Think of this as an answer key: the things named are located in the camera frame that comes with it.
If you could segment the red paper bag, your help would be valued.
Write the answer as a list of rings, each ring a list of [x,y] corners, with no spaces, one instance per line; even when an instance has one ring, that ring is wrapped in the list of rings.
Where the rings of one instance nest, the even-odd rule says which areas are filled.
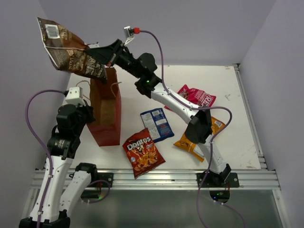
[[[107,83],[97,79],[90,80],[89,101],[93,107],[95,121],[88,129],[101,146],[120,144],[122,100],[115,68],[106,68]]]

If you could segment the brown chip bag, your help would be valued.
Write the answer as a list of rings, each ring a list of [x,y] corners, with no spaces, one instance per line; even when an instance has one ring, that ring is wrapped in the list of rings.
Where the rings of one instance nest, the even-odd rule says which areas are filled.
[[[86,53],[89,46],[55,21],[37,18],[44,49],[56,70],[107,83],[105,66]]]

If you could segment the blue snack bag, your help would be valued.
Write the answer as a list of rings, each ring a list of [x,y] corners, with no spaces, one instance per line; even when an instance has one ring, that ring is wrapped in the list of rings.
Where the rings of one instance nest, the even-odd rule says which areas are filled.
[[[154,142],[161,142],[174,136],[162,108],[145,111],[140,114],[143,125],[149,130]]]

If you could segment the red Doritos bag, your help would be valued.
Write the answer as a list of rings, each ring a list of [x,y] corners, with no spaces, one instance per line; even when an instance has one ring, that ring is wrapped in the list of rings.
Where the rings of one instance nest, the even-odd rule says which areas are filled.
[[[123,148],[133,168],[135,179],[166,162],[147,128],[130,136]]]

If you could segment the pink snack bag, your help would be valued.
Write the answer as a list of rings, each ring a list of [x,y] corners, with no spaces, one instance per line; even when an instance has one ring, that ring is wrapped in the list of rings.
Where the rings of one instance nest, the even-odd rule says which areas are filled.
[[[184,84],[173,96],[182,104],[190,105],[193,103],[199,107],[212,107],[217,99],[215,95],[194,87],[189,88],[187,84]]]

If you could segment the orange kettle chip bag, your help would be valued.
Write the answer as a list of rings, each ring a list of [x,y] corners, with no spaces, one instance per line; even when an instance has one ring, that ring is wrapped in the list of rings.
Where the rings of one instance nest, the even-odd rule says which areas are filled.
[[[222,130],[226,124],[220,121],[219,119],[215,117],[211,117],[211,122],[212,122],[212,135],[215,135],[218,133],[220,130]],[[192,143],[186,136],[185,134],[182,135],[182,137],[173,144],[179,149],[182,149],[189,154],[192,154],[196,159],[198,159],[200,162],[204,161],[204,155],[199,149],[197,144]]]

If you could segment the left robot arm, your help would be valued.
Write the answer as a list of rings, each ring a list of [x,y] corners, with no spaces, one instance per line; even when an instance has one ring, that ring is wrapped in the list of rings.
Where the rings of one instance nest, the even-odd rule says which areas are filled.
[[[66,104],[59,108],[57,125],[47,144],[50,157],[37,201],[21,228],[67,228],[76,203],[87,186],[98,183],[97,167],[91,163],[77,165],[68,187],[67,174],[80,145],[80,135],[86,124],[94,122],[89,105]]]

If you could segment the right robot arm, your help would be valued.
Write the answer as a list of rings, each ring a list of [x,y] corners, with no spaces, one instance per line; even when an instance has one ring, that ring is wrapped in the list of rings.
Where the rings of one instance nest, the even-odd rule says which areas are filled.
[[[164,80],[155,74],[157,66],[152,54],[143,53],[135,58],[119,39],[105,47],[90,47],[85,52],[102,65],[117,65],[138,78],[135,86],[140,94],[169,107],[187,124],[185,136],[198,145],[209,160],[206,176],[219,187],[228,182],[231,167],[214,145],[210,108],[199,107],[167,88]]]

